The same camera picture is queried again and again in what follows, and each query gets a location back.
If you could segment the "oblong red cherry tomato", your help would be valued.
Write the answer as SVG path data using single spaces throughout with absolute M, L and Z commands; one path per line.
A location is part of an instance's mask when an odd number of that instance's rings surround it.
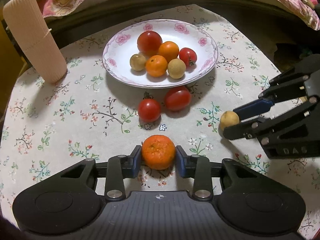
M 164 104 L 168 110 L 180 111 L 191 103 L 191 93 L 185 86 L 170 89 L 164 97 Z

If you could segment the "small orange with navel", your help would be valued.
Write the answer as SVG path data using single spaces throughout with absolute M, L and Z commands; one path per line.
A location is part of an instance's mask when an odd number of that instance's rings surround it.
M 160 77 L 167 71 L 167 60 L 161 55 L 150 57 L 145 64 L 147 73 L 152 77 Z

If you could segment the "white floral plate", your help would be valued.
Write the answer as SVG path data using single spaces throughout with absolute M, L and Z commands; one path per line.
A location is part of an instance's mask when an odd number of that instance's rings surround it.
M 117 32 L 106 44 L 103 65 L 117 81 L 140 88 L 171 88 L 196 81 L 217 63 L 214 39 L 178 20 L 148 20 Z

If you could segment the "tan longan fruit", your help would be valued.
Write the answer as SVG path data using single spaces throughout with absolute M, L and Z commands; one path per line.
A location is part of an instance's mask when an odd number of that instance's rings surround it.
M 180 59 L 173 59 L 168 63 L 167 71 L 173 79 L 180 79 L 186 70 L 185 63 Z

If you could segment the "brownish longan fruit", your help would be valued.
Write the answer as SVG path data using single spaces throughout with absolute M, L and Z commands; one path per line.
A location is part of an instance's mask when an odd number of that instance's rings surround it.
M 134 54 L 130 58 L 130 66 L 135 71 L 142 71 L 145 69 L 146 58 L 142 54 Z

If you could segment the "large red tomato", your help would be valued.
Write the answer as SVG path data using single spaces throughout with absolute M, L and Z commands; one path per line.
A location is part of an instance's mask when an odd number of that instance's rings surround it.
M 138 50 L 147 57 L 156 55 L 162 43 L 161 36 L 155 31 L 145 31 L 137 39 Z

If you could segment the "floral tablecloth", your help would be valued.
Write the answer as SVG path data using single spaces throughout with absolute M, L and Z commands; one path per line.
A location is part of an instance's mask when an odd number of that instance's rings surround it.
M 14 85 L 1 138 L 1 209 L 14 221 L 12 204 L 24 189 L 81 161 L 107 161 L 129 154 L 151 135 L 169 137 L 187 154 L 211 161 L 232 158 L 300 193 L 306 215 L 299 233 L 307 239 L 319 230 L 319 159 L 270 160 L 255 140 L 223 140 L 220 117 L 257 98 L 278 75 L 258 44 L 223 17 L 196 5 L 144 16 L 173 18 L 196 25 L 217 43 L 219 58 L 204 78 L 188 86 L 192 101 L 180 112 L 162 110 L 152 123 L 137 113 L 144 93 L 162 102 L 166 90 L 122 84 L 103 67 L 108 40 L 126 27 L 116 25 L 63 48 L 68 72 L 56 85 L 46 84 L 30 68 Z

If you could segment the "red cherry tomato with stem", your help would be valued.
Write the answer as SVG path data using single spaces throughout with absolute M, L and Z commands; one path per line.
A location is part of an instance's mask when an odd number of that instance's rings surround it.
M 182 48 L 179 52 L 179 59 L 182 60 L 187 67 L 194 66 L 197 61 L 195 51 L 190 48 Z

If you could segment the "pink ribbed cylinder case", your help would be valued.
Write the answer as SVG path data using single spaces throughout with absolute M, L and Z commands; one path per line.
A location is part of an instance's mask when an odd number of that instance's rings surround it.
M 7 26 L 21 50 L 44 81 L 56 83 L 67 64 L 36 0 L 10 0 L 3 8 Z

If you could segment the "pale yellow longan fruit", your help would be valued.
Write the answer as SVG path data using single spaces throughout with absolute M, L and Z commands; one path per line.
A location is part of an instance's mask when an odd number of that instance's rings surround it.
M 237 125 L 240 122 L 239 116 L 234 111 L 225 111 L 220 117 L 220 129 Z

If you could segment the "smooth small orange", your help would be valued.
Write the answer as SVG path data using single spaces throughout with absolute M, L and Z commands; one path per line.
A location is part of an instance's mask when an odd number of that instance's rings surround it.
M 157 54 L 164 57 L 169 63 L 171 60 L 175 59 L 179 55 L 179 47 L 176 43 L 167 41 L 160 45 Z

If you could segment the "large wrinkled orange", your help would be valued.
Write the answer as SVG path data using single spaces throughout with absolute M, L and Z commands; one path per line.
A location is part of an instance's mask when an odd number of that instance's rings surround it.
M 174 143 L 164 135 L 152 135 L 142 143 L 144 163 L 154 170 L 165 170 L 175 160 Z

